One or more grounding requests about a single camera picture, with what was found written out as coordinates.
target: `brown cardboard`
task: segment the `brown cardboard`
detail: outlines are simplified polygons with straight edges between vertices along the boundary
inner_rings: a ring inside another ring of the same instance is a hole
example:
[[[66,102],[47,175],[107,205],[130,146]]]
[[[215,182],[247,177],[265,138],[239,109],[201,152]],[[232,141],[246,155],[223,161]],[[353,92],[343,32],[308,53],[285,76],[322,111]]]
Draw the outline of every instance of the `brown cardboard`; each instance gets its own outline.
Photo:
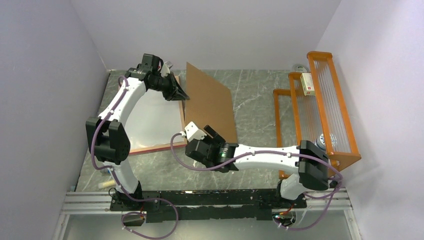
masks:
[[[230,89],[187,62],[185,124],[211,126],[229,143],[237,143]]]

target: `gray wall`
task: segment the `gray wall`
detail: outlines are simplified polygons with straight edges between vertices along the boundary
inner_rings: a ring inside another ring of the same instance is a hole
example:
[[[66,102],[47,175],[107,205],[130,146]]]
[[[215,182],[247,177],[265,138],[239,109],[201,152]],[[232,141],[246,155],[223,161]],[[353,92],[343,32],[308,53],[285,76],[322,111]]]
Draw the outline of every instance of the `gray wall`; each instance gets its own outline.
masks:
[[[0,238],[50,239],[107,71],[69,0],[1,6]]]
[[[424,236],[424,2],[343,0],[332,52],[362,159],[343,171],[363,239]]]
[[[108,69],[152,53],[186,69],[307,63],[341,0],[72,0]]]

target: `floor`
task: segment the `floor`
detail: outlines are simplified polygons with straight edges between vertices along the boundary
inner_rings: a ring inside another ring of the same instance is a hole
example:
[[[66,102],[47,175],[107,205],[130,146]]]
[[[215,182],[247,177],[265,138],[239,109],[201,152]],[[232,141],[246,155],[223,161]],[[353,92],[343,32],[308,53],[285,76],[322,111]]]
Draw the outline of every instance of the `floor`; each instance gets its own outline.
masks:
[[[125,71],[112,71],[104,92],[99,112],[103,111],[118,92],[118,76]],[[276,126],[273,89],[289,88],[288,70],[204,70],[231,90],[238,142],[256,147],[276,147]],[[184,87],[185,70],[175,70]],[[284,146],[296,144],[296,133],[292,103],[289,97],[281,96],[280,119]],[[201,167],[178,149],[177,155],[189,165]],[[268,169],[246,169],[237,172],[199,172],[179,165],[171,152],[161,151],[134,155],[128,158],[136,178],[143,190],[209,190],[209,189],[253,189],[274,188],[278,171]],[[111,180],[109,174],[96,171],[87,151],[81,169],[77,192],[107,191],[98,184]]]

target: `purple cable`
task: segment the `purple cable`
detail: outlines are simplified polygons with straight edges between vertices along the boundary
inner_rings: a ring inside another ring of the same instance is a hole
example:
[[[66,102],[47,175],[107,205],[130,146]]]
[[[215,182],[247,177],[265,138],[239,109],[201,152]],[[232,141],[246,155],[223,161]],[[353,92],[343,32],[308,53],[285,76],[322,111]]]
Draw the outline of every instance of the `purple cable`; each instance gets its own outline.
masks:
[[[189,165],[187,165],[187,164],[185,164],[180,158],[178,158],[178,156],[177,156],[177,154],[175,153],[175,151],[174,151],[174,139],[177,137],[177,136],[180,136],[180,135],[182,135],[180,132],[179,133],[176,133],[176,134],[174,134],[173,136],[172,136],[172,138],[171,138],[171,143],[170,143],[170,147],[171,147],[171,153],[172,153],[172,155],[174,156],[174,158],[176,159],[176,161],[179,163],[179,164],[181,164],[183,167],[185,167],[185,168],[188,168],[188,169],[190,169],[190,170],[194,170],[194,171],[210,171],[210,170],[216,170],[216,169],[219,169],[219,168],[221,168],[221,167],[223,167],[223,166],[225,166],[225,165],[227,165],[227,164],[230,164],[230,163],[232,163],[232,162],[234,162],[235,160],[237,160],[237,159],[239,159],[239,158],[242,158],[242,157],[245,157],[245,156],[249,156],[249,155],[252,155],[252,153],[251,152],[246,152],[246,153],[243,153],[243,154],[241,154],[241,155],[238,155],[238,156],[236,156],[236,157],[233,157],[233,158],[231,158],[231,159],[229,159],[229,160],[227,160],[227,161],[225,161],[225,162],[223,162],[223,163],[221,163],[221,164],[219,164],[219,165],[216,165],[216,166],[213,166],[213,167],[207,167],[207,168],[196,168],[196,167],[192,167],[192,166],[189,166]],[[260,150],[260,151],[255,151],[254,152],[254,154],[278,154],[278,155],[283,155],[283,156],[286,156],[287,155],[287,153],[286,152],[280,152],[280,151],[272,151],[272,150]],[[307,197],[309,197],[309,198],[311,198],[311,199],[324,199],[324,198],[327,198],[327,197],[330,197],[329,198],[329,200],[328,200],[328,203],[327,203],[327,205],[325,206],[325,208],[324,208],[324,210],[322,211],[322,213],[321,213],[321,215],[318,217],[318,219],[314,222],[314,223],[312,223],[311,225],[309,225],[309,226],[306,226],[306,227],[301,227],[301,228],[290,228],[290,227],[288,227],[288,230],[293,230],[293,231],[302,231],[302,230],[307,230],[307,229],[310,229],[310,228],[312,228],[313,226],[315,226],[319,221],[321,221],[321,219],[324,217],[324,215],[327,213],[327,210],[329,209],[329,207],[330,207],[330,203],[331,203],[331,201],[332,201],[332,199],[333,199],[333,196],[334,196],[334,194],[335,193],[337,193],[339,190],[340,190],[340,188],[342,187],[342,183],[341,183],[341,181],[343,180],[343,176],[342,176],[342,174],[337,170],[337,169],[335,169],[333,166],[331,166],[331,164],[329,164],[328,162],[325,162],[325,161],[323,161],[322,159],[319,159],[319,158],[317,158],[317,157],[314,157],[314,156],[309,156],[309,155],[305,155],[305,154],[297,154],[297,153],[292,153],[291,154],[292,156],[295,156],[295,157],[299,157],[299,158],[305,158],[305,159],[310,159],[310,160],[314,160],[314,161],[317,161],[318,163],[320,163],[320,164],[323,164],[323,165],[325,165],[327,168],[329,168],[329,169],[331,169],[331,170],[333,170],[333,172],[335,172],[335,174],[336,175],[338,175],[338,178],[334,178],[334,177],[332,177],[332,178],[330,178],[330,179],[332,179],[332,180],[335,180],[335,179],[337,179],[338,181],[340,181],[340,183],[334,188],[334,190],[331,192],[331,193],[329,193],[329,194],[327,194],[327,195],[325,195],[325,196],[318,196],[318,197],[316,197],[316,196],[311,196],[311,195],[309,195],[309,194],[307,194],[307,193],[304,193],[304,195],[305,196],[307,196]]]
[[[125,77],[125,76],[120,76],[120,77],[118,77],[118,83],[120,82],[120,79],[123,79],[123,81],[125,82],[125,87],[129,87],[129,84],[128,84],[128,80],[127,80],[127,78]],[[125,96],[125,94],[126,94],[126,92],[127,92],[128,90],[126,89],[126,88],[124,88],[123,89],[123,92],[122,92],[122,94],[121,94],[121,96],[118,98],[118,100],[116,101],[116,103],[112,106],[112,108],[110,109],[110,111],[114,111],[117,107],[118,107],[118,105],[120,104],[120,102],[122,101],[122,99],[124,98],[124,96]],[[126,214],[124,214],[123,216],[122,216],[122,218],[121,218],[121,224],[122,224],[122,227],[123,227],[123,229],[125,229],[125,230],[127,230],[127,231],[129,231],[130,233],[133,233],[133,234],[135,234],[135,235],[138,235],[138,236],[140,236],[140,237],[142,237],[142,238],[145,238],[145,239],[150,239],[150,240],[161,240],[161,239],[165,239],[165,238],[167,238],[167,237],[169,237],[174,231],[175,231],[175,229],[177,228],[177,225],[178,225],[178,220],[179,220],[179,218],[178,218],[178,211],[177,211],[177,208],[175,207],[175,205],[174,204],[172,204],[170,201],[168,201],[168,200],[166,200],[166,199],[163,199],[163,198],[158,198],[158,197],[155,197],[155,198],[146,198],[146,199],[136,199],[136,198],[134,198],[134,197],[132,197],[132,196],[130,196],[130,194],[128,193],[128,191],[121,185],[121,182],[119,181],[119,179],[118,179],[118,177],[117,177],[117,175],[116,175],[116,173],[115,173],[115,171],[114,171],[114,167],[113,166],[111,166],[111,165],[108,165],[108,166],[97,166],[96,165],[96,159],[95,159],[95,154],[94,154],[94,151],[95,151],[95,146],[96,146],[96,139],[97,139],[97,135],[99,134],[99,132],[100,132],[100,129],[102,128],[102,126],[103,126],[103,124],[105,124],[105,122],[106,122],[106,120],[107,119],[109,119],[109,117],[111,116],[112,114],[111,114],[111,112],[109,112],[109,113],[107,113],[107,115],[104,117],[104,119],[98,124],[98,126],[97,126],[97,128],[95,129],[95,131],[94,131],[94,135],[93,135],[93,139],[92,139],[92,141],[91,141],[91,146],[90,146],[90,152],[91,152],[91,163],[92,163],[92,165],[93,165],[93,167],[94,167],[94,169],[96,169],[96,170],[102,170],[102,169],[106,169],[106,168],[109,168],[110,169],[110,173],[112,174],[112,176],[113,176],[113,179],[115,180],[115,182],[116,182],[116,185],[117,186],[119,186],[120,187],[120,189],[124,192],[124,194],[129,198],[129,199],[131,199],[131,200],[133,200],[133,201],[135,201],[135,202],[149,202],[149,201],[155,201],[155,200],[158,200],[158,201],[163,201],[163,202],[165,202],[165,203],[167,203],[167,204],[169,204],[169,205],[171,205],[171,207],[173,208],[173,210],[175,211],[175,215],[176,215],[176,221],[175,221],[175,225],[173,226],[173,229],[168,233],[168,234],[166,234],[165,236],[160,236],[160,237],[151,237],[151,236],[146,236],[146,235],[143,235],[143,234],[141,234],[141,233],[139,233],[139,232],[137,232],[137,231],[134,231],[134,230],[132,230],[132,229],[130,229],[129,227],[127,227],[127,226],[125,226],[125,224],[124,224],[124,219],[125,219],[125,217],[127,217],[127,216],[129,216],[129,215],[139,215],[139,216],[144,216],[145,217],[145,214],[143,214],[143,213],[141,213],[141,212],[136,212],[136,211],[132,211],[132,212],[128,212],[128,213],[126,213]]]

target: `purple hose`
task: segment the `purple hose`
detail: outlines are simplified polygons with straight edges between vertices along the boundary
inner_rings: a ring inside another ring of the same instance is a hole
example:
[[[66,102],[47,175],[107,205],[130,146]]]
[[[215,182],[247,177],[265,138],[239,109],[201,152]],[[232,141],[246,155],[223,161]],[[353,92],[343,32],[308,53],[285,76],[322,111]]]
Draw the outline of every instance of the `purple hose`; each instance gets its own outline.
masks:
[[[120,79],[123,79],[123,81],[125,82],[125,87],[129,87],[129,84],[128,84],[128,80],[127,80],[127,78],[126,77],[124,77],[124,76],[120,76],[120,77],[118,77],[118,83],[120,82]],[[127,92],[128,90],[126,89],[126,88],[124,88],[123,89],[123,92],[122,92],[122,94],[121,94],[121,96],[118,98],[118,100],[116,101],[116,103],[112,106],[112,108],[110,109],[110,111],[114,111],[116,108],[117,108],[117,106],[120,104],[120,102],[122,101],[122,99],[124,98],[124,96],[125,96],[125,94],[126,94],[126,92]],[[135,201],[135,202],[149,202],[149,201],[155,201],[155,200],[157,200],[157,201],[163,201],[163,202],[165,202],[165,203],[167,203],[167,204],[169,204],[169,205],[171,205],[171,207],[173,208],[173,210],[175,211],[175,215],[176,215],[176,221],[175,221],[175,225],[173,226],[173,229],[168,233],[168,234],[166,234],[165,236],[160,236],[160,237],[151,237],[151,236],[146,236],[146,235],[143,235],[143,234],[141,234],[141,233],[139,233],[139,232],[137,232],[137,231],[134,231],[134,230],[132,230],[132,229],[130,229],[129,227],[127,227],[127,226],[125,226],[124,225],[124,219],[125,219],[125,217],[127,217],[127,216],[129,216],[129,215],[140,215],[140,216],[144,216],[145,214],[143,214],[143,213],[141,213],[141,212],[136,212],[136,211],[132,211],[132,212],[128,212],[128,213],[126,213],[126,214],[124,214],[123,216],[122,216],[122,218],[121,218],[121,224],[122,224],[122,227],[123,227],[123,229],[125,229],[125,230],[127,230],[127,231],[129,231],[130,233],[133,233],[133,234],[135,234],[135,235],[138,235],[138,236],[140,236],[140,237],[143,237],[143,238],[145,238],[145,239],[151,239],[151,240],[161,240],[161,239],[165,239],[165,238],[167,238],[167,237],[169,237],[174,231],[175,231],[175,229],[177,228],[177,225],[178,225],[178,211],[177,211],[177,208],[175,207],[175,205],[174,204],[172,204],[170,201],[168,201],[168,200],[166,200],[166,199],[163,199],[163,198],[158,198],[158,197],[156,197],[156,198],[146,198],[146,199],[136,199],[136,198],[134,198],[134,197],[132,197],[132,196],[130,196],[130,194],[128,193],[128,191],[121,185],[121,182],[119,181],[119,179],[118,179],[118,177],[117,177],[117,175],[116,175],[116,173],[115,173],[115,171],[114,171],[114,167],[113,166],[111,166],[111,165],[108,165],[108,166],[97,166],[96,165],[96,159],[95,159],[95,154],[94,154],[94,151],[95,151],[95,146],[96,146],[96,139],[97,139],[97,135],[99,134],[99,132],[100,132],[100,129],[102,128],[102,126],[103,126],[103,124],[105,124],[105,122],[107,121],[107,119],[109,119],[109,117],[111,116],[112,114],[111,114],[111,112],[109,112],[109,113],[107,113],[107,115],[104,117],[104,119],[103,120],[101,120],[101,122],[98,124],[98,126],[97,126],[97,128],[95,129],[95,131],[94,131],[94,135],[93,135],[93,139],[92,139],[92,141],[91,141],[91,146],[90,146],[90,152],[91,152],[91,163],[92,163],[92,165],[93,165],[93,167],[96,169],[96,170],[102,170],[102,169],[106,169],[106,168],[109,168],[110,169],[110,172],[111,172],[111,174],[112,174],[112,176],[113,176],[113,179],[115,180],[115,182],[116,182],[116,185],[117,186],[119,186],[120,187],[120,189],[124,192],[124,194],[129,198],[129,199],[131,199],[131,200],[133,200],[133,201]]]
[[[180,158],[178,158],[178,156],[177,156],[177,154],[175,153],[175,151],[174,151],[174,139],[177,137],[177,136],[180,136],[180,135],[182,135],[181,133],[176,133],[176,134],[174,134],[173,136],[172,136],[172,138],[171,138],[171,143],[170,143],[170,147],[171,147],[171,153],[172,153],[172,155],[174,156],[174,158],[176,159],[176,161],[177,162],[179,162],[179,164],[181,164],[182,166],[184,166],[185,168],[188,168],[188,169],[190,169],[190,170],[194,170],[194,171],[210,171],[210,170],[216,170],[216,169],[219,169],[219,168],[221,168],[221,167],[223,167],[223,166],[225,166],[225,165],[227,165],[227,164],[230,164],[230,163],[232,163],[232,162],[234,162],[235,160],[237,160],[237,159],[239,159],[239,158],[242,158],[242,157],[245,157],[245,156],[249,156],[249,155],[252,155],[252,153],[251,152],[246,152],[246,153],[243,153],[243,154],[241,154],[241,155],[238,155],[238,156],[236,156],[236,157],[233,157],[233,158],[231,158],[230,160],[227,160],[227,161],[225,161],[225,162],[223,162],[223,163],[221,163],[221,164],[219,164],[219,165],[216,165],[216,166],[213,166],[213,167],[207,167],[207,168],[196,168],[196,167],[192,167],[192,166],[189,166],[189,165],[187,165],[187,164],[185,164],[183,161],[181,161],[181,159]],[[261,151],[255,151],[254,152],[255,154],[278,154],[278,155],[283,155],[283,156],[286,156],[287,155],[287,153],[286,152],[280,152],[280,151],[271,151],[271,150],[261,150]],[[299,157],[299,158],[305,158],[305,159],[310,159],[310,160],[314,160],[314,161],[317,161],[318,163],[320,163],[320,164],[323,164],[323,165],[325,165],[327,168],[329,168],[329,169],[331,169],[331,170],[333,170],[333,172],[335,172],[335,174],[336,175],[338,175],[338,178],[335,178],[335,177],[331,177],[330,179],[331,180],[337,180],[337,181],[340,181],[340,183],[334,188],[334,190],[331,192],[331,193],[329,193],[329,194],[327,194],[327,195],[324,195],[324,196],[311,196],[311,195],[309,195],[309,194],[307,194],[307,193],[304,193],[304,195],[305,196],[307,196],[307,197],[309,197],[309,198],[311,198],[311,199],[324,199],[324,198],[327,198],[327,197],[330,197],[329,198],[329,200],[328,200],[328,203],[327,203],[327,205],[325,206],[325,208],[324,208],[324,210],[322,211],[322,213],[321,213],[321,215],[318,217],[318,219],[314,222],[314,223],[312,223],[311,225],[309,225],[309,226],[306,226],[306,227],[301,227],[301,228],[290,228],[290,227],[285,227],[285,226],[283,226],[284,228],[286,228],[286,229],[288,229],[288,230],[293,230],[293,231],[302,231],[302,230],[307,230],[307,229],[310,229],[310,228],[312,228],[313,226],[315,226],[319,221],[321,221],[321,219],[325,216],[325,214],[327,213],[327,210],[329,209],[329,207],[330,207],[330,203],[331,203],[331,201],[332,201],[332,199],[333,199],[333,196],[334,196],[334,194],[335,193],[337,193],[339,190],[340,190],[340,188],[342,187],[342,180],[343,180],[343,176],[342,176],[342,174],[337,170],[337,169],[335,169],[333,166],[331,166],[331,164],[329,164],[328,162],[325,162],[325,161],[323,161],[322,159],[319,159],[319,158],[317,158],[317,157],[314,157],[314,156],[309,156],[309,155],[305,155],[305,154],[297,154],[297,153],[292,153],[291,154],[292,156],[295,156],[295,157]]]

